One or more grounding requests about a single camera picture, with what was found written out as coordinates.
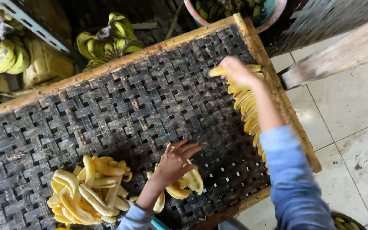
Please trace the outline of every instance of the peeled banana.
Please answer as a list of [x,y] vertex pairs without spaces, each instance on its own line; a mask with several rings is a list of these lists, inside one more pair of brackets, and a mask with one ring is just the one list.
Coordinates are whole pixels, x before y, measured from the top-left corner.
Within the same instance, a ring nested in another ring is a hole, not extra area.
[[[262,69],[260,65],[247,65],[247,67],[255,76],[262,79],[265,78],[263,73],[258,72]],[[211,69],[208,72],[208,75],[210,77],[230,75],[230,71],[224,67],[216,67]],[[228,93],[233,93],[233,98],[235,99],[234,109],[241,111],[241,120],[245,122],[244,132],[254,136],[252,145],[255,148],[258,147],[258,155],[262,157],[263,162],[266,162],[265,152],[259,143],[259,135],[261,134],[261,130],[259,128],[258,110],[253,92],[248,87],[239,86],[236,84],[231,76],[228,77],[228,84]]]

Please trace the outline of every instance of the blue sleeve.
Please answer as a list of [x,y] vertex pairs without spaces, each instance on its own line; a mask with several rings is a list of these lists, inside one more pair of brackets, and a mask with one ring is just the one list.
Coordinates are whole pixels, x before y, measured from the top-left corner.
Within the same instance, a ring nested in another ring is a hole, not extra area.
[[271,129],[260,135],[260,142],[271,176],[278,229],[336,229],[293,129]]
[[132,204],[127,215],[121,220],[118,230],[148,230],[154,212],[146,212]]

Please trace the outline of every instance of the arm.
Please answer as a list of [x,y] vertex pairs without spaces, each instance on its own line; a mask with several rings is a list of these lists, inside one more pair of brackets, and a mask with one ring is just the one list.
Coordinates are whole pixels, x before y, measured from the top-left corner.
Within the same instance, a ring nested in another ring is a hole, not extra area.
[[146,182],[136,203],[131,206],[118,229],[147,230],[154,216],[153,207],[161,192],[179,180],[186,172],[198,169],[188,165],[187,159],[199,152],[198,144],[186,144],[187,139],[171,144],[161,157],[157,170]]
[[300,140],[285,125],[267,84],[235,57],[226,57],[220,65],[230,70],[237,83],[248,86],[254,93],[278,229],[335,229]]

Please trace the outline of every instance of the finger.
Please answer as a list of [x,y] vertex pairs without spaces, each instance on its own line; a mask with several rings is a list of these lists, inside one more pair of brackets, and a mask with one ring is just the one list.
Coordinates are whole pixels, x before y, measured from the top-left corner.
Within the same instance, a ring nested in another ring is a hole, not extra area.
[[185,145],[188,142],[187,139],[183,139],[177,143],[174,143],[174,149],[179,149],[181,146]]
[[184,159],[189,159],[192,155],[198,153],[199,151],[201,151],[202,147],[194,147],[191,149],[188,149],[187,151],[185,151],[182,156],[184,157]]
[[194,147],[198,147],[197,143],[193,143],[193,144],[186,144],[183,147],[181,147],[179,149],[179,153],[184,153],[185,151],[187,151],[188,149],[194,148]]
[[197,170],[197,169],[198,169],[197,165],[191,164],[191,165],[187,165],[187,166],[183,167],[181,169],[181,173],[184,175],[184,174],[186,174],[187,172],[189,172],[191,170]]

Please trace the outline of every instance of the hand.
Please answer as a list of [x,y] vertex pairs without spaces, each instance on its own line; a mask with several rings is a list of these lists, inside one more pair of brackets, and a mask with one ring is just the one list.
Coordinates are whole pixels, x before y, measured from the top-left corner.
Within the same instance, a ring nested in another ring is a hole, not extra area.
[[[238,84],[252,87],[253,84],[262,80],[256,77],[239,59],[234,56],[226,56],[220,63],[231,72],[231,78]],[[221,79],[228,80],[228,76],[223,75]]]
[[187,159],[202,148],[195,144],[186,144],[187,139],[170,144],[161,157],[157,170],[151,176],[151,181],[158,187],[165,189],[179,180],[186,172],[198,169],[197,165],[188,164]]

